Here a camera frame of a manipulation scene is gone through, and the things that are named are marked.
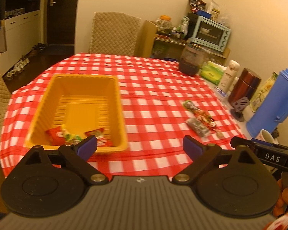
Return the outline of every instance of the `white thermos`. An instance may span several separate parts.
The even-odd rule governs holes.
[[[234,81],[237,72],[239,71],[240,65],[238,62],[231,60],[220,80],[218,88],[220,88],[223,92],[227,93],[230,85]]]

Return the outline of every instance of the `oven glass window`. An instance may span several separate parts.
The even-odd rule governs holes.
[[[219,45],[223,30],[214,27],[206,22],[200,22],[200,27],[197,32],[196,38],[208,41],[212,44]]]

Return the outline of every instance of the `orange jar lid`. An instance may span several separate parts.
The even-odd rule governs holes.
[[[170,21],[171,20],[171,18],[169,16],[166,16],[166,15],[161,15],[160,19],[161,20],[166,20],[166,21]]]

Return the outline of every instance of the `door handle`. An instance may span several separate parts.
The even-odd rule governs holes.
[[[49,4],[50,6],[53,6],[56,2],[54,2],[53,0],[50,0]]]

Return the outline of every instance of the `light blue oven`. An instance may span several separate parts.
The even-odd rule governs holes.
[[[198,16],[192,42],[223,52],[231,30],[203,16]]]

